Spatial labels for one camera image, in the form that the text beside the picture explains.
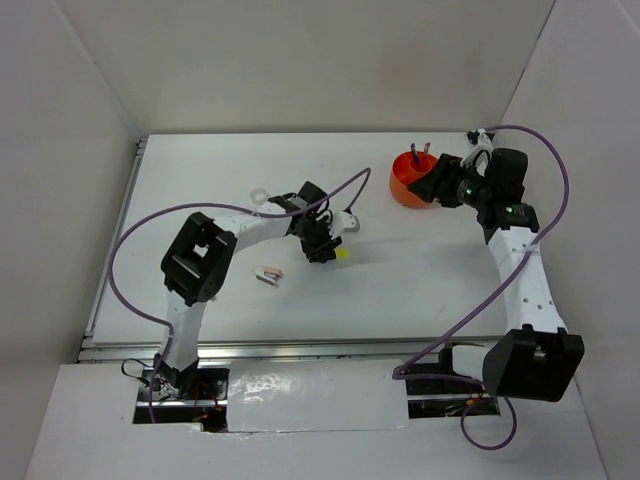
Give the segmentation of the black yellow highlighter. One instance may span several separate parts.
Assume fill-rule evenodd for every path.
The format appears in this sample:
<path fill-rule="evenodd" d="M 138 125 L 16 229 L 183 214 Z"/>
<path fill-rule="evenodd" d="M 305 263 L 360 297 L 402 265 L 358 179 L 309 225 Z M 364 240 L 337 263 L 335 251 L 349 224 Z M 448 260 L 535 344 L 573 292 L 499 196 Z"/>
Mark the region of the black yellow highlighter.
<path fill-rule="evenodd" d="M 345 260 L 349 258 L 349 252 L 346 248 L 338 248 L 336 250 L 336 258 L 338 260 Z"/>

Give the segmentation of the blue pen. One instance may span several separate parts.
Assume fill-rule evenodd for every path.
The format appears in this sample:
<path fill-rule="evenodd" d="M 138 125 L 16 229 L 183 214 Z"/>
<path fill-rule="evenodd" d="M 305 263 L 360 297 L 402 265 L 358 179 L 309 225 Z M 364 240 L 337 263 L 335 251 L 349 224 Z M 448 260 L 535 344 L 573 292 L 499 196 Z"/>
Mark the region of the blue pen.
<path fill-rule="evenodd" d="M 413 162 L 415 164 L 415 169 L 417 170 L 420 166 L 420 158 L 419 158 L 415 143 L 411 143 L 410 150 L 411 150 Z"/>

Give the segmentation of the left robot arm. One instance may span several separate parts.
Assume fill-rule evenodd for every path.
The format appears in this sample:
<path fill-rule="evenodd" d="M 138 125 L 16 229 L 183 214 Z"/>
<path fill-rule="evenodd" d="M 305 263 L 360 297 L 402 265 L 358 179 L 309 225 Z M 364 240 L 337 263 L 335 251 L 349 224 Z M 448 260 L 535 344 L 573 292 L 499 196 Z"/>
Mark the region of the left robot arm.
<path fill-rule="evenodd" d="M 297 193 L 274 196 L 255 210 L 217 219 L 191 214 L 161 261 L 168 290 L 168 333 L 154 358 L 163 389 L 176 399 L 197 387 L 198 338 L 207 303 L 221 290 L 233 256 L 289 235 L 311 263 L 337 258 L 341 234 L 357 229 L 350 211 L 322 208 L 325 192 L 307 181 Z"/>

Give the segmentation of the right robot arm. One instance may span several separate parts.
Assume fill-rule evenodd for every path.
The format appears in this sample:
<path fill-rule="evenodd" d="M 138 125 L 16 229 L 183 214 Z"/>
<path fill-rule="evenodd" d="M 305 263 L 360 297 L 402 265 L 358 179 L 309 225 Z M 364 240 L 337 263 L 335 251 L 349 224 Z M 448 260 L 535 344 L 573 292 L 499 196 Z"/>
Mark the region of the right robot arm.
<path fill-rule="evenodd" d="M 492 347 L 452 343 L 439 357 L 444 362 L 436 379 L 448 392 L 460 391 L 472 379 L 494 396 L 558 402 L 585 347 L 555 307 L 541 259 L 538 218 L 522 200 L 528 157 L 497 148 L 484 171 L 477 163 L 443 154 L 409 186 L 426 202 L 476 211 L 503 287 L 504 336 Z"/>

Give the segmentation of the orange round organizer container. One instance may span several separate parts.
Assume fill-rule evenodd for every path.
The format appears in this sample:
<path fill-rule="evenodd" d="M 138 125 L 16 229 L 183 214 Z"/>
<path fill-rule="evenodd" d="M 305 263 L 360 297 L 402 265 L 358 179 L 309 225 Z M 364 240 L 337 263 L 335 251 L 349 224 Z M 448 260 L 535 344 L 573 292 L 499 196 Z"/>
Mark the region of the orange round organizer container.
<path fill-rule="evenodd" d="M 411 151 L 402 153 L 394 160 L 389 189 L 399 204 L 408 208 L 423 209 L 429 206 L 429 203 L 410 192 L 408 186 L 428 174 L 435 166 L 437 158 L 424 152 L 418 152 L 417 155 L 418 161 L 415 161 Z"/>

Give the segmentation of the pink white mini stapler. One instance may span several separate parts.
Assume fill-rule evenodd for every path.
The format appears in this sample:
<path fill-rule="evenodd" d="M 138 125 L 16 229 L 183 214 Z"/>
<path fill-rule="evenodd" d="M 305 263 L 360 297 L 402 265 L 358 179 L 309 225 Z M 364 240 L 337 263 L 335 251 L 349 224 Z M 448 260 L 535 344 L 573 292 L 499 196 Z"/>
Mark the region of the pink white mini stapler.
<path fill-rule="evenodd" d="M 254 275 L 257 280 L 272 287 L 277 287 L 280 280 L 284 277 L 284 273 L 281 269 L 271 266 L 257 267 L 254 271 Z"/>

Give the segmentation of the clear tape roll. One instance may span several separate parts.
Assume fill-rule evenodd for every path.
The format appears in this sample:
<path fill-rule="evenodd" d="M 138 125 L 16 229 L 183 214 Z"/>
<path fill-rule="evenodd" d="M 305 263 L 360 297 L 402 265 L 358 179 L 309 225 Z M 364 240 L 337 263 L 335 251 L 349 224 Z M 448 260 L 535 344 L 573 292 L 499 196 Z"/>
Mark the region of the clear tape roll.
<path fill-rule="evenodd" d="M 253 205 L 262 206 L 270 198 L 269 192 L 264 188 L 256 188 L 250 192 L 250 199 Z"/>

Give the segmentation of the white foam cover panel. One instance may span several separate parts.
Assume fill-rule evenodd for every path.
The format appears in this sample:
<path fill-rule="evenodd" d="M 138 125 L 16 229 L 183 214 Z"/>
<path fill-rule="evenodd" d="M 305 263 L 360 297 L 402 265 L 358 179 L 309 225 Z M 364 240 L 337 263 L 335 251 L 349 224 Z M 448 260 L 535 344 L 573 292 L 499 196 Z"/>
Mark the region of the white foam cover panel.
<path fill-rule="evenodd" d="M 408 424 L 393 360 L 248 362 L 230 368 L 231 432 L 378 431 Z"/>

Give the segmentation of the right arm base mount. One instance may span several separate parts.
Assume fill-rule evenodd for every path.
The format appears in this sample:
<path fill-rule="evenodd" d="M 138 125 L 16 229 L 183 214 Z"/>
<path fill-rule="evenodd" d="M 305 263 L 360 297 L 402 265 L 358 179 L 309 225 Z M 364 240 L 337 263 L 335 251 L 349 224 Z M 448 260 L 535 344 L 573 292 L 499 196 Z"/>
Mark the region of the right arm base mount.
<path fill-rule="evenodd" d="M 428 379 L 405 381 L 410 419 L 461 417 L 469 406 L 473 407 L 471 416 L 500 414 L 497 400 L 482 402 L 488 398 L 482 386 L 445 379 L 445 376 L 455 376 L 451 342 L 445 343 L 436 357 L 410 367 L 407 374 L 428 376 Z"/>

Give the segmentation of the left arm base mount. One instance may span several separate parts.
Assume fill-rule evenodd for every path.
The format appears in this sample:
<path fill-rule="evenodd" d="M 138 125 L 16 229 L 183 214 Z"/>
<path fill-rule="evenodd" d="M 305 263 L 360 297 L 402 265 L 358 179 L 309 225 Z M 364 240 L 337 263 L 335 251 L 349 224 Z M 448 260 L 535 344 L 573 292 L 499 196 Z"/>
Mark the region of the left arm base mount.
<path fill-rule="evenodd" d="M 179 393 L 160 375 L 151 380 L 151 366 L 139 359 L 123 360 L 120 371 L 138 384 L 134 424 L 193 423 L 204 432 L 227 431 L 228 368 L 199 370 L 184 393 Z"/>

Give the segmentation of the aluminium table frame rail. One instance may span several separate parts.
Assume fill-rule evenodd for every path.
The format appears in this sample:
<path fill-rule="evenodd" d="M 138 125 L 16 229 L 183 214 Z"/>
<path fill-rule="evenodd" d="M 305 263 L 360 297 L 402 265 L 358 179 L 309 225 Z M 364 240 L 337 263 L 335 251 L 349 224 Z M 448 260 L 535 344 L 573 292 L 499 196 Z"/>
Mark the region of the aluminium table frame rail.
<path fill-rule="evenodd" d="M 104 288 L 79 353 L 83 362 L 151 358 L 162 338 L 154 317 L 167 300 L 161 259 L 195 203 L 209 216 L 246 206 L 250 192 L 297 191 L 311 181 L 350 207 L 359 232 L 349 258 L 311 264 L 297 239 L 270 240 L 235 256 L 206 308 L 203 359 L 409 356 L 442 335 L 499 283 L 470 208 L 412 210 L 391 196 L 393 160 L 411 143 L 461 155 L 460 133 L 152 135 L 141 143 L 121 230 L 131 236 Z M 277 287 L 256 279 L 281 269 Z M 150 316 L 142 319 L 137 311 Z"/>

